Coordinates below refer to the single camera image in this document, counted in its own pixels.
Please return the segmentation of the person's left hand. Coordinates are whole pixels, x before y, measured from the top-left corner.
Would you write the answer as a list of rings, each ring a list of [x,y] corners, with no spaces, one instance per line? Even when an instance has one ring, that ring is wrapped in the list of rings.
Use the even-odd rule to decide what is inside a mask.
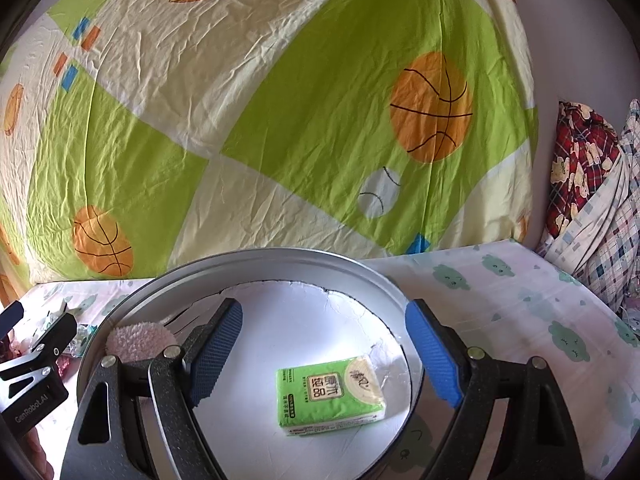
[[[52,480],[54,471],[47,460],[47,454],[40,443],[38,431],[32,428],[22,440],[23,450],[32,466],[44,480]]]

